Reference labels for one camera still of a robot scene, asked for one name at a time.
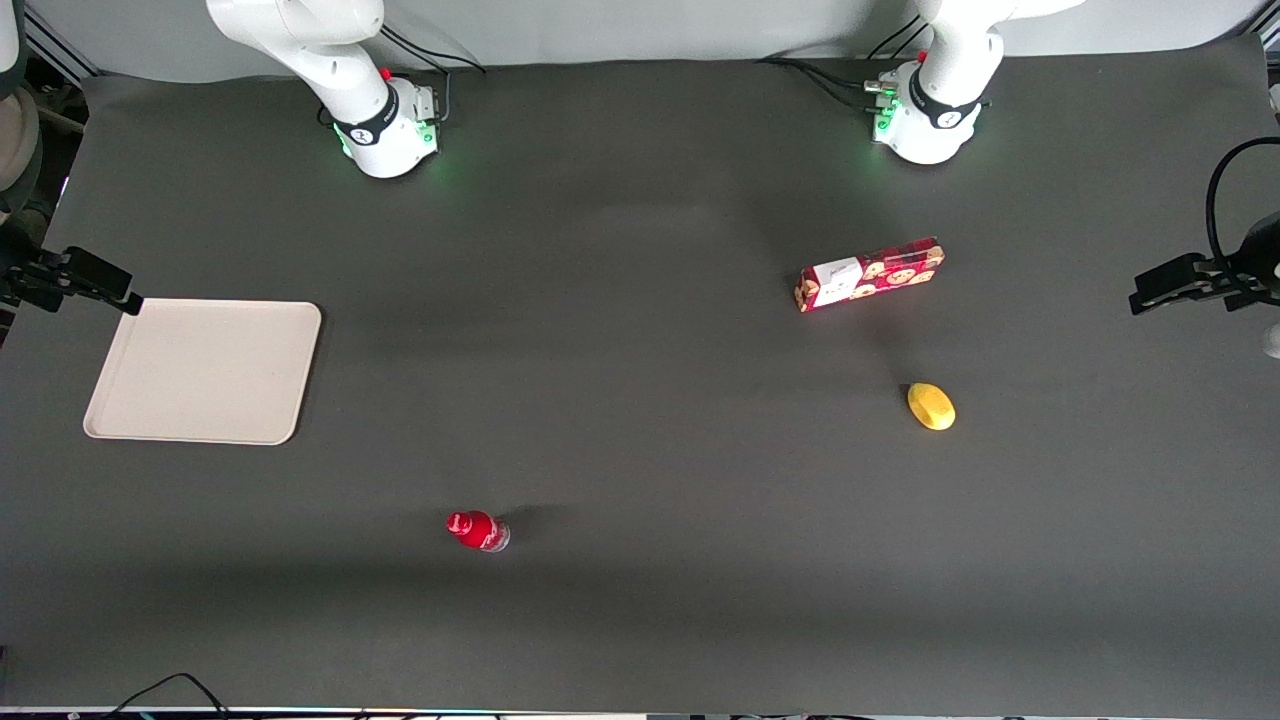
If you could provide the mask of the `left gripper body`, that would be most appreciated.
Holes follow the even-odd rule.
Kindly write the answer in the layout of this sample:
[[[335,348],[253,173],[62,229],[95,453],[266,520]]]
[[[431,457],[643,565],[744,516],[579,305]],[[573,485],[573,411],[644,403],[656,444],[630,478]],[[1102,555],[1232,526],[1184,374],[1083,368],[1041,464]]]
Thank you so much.
[[[1238,278],[1251,290],[1279,301],[1279,214],[1256,222],[1238,249]]]

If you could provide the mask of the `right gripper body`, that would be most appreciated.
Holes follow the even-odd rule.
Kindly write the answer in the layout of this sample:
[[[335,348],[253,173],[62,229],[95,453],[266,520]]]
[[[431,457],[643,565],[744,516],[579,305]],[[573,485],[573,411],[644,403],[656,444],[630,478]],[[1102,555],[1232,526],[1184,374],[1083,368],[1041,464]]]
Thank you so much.
[[[20,296],[17,281],[20,270],[29,261],[41,259],[42,247],[38,240],[19,228],[1,228],[1,301],[10,307],[29,304],[44,309],[44,305]]]

